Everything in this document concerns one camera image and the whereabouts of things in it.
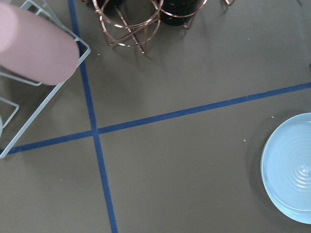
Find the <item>light blue plate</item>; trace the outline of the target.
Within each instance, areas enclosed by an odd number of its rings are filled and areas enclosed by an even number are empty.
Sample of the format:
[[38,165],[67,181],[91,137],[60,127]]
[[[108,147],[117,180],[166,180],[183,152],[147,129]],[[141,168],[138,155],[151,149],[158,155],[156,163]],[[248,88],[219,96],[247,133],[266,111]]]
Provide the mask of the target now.
[[271,133],[262,150],[260,174],[274,206],[290,219],[310,224],[310,113],[291,117]]

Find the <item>dark wine bottle left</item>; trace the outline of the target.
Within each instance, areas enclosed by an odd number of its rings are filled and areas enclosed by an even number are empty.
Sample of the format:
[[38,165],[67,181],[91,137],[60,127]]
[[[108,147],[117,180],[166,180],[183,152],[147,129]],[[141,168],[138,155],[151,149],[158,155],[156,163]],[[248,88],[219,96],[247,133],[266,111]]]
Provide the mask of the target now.
[[188,23],[194,13],[201,5],[201,0],[164,0],[160,13],[161,21],[170,26],[181,26]]

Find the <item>pink cup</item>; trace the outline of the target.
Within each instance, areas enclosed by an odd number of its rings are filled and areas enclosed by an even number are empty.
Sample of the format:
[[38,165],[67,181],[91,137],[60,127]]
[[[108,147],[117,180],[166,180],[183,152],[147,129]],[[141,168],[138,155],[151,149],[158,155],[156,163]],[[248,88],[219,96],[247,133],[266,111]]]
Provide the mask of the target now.
[[0,4],[0,65],[47,85],[69,79],[80,52],[73,37],[34,13]]

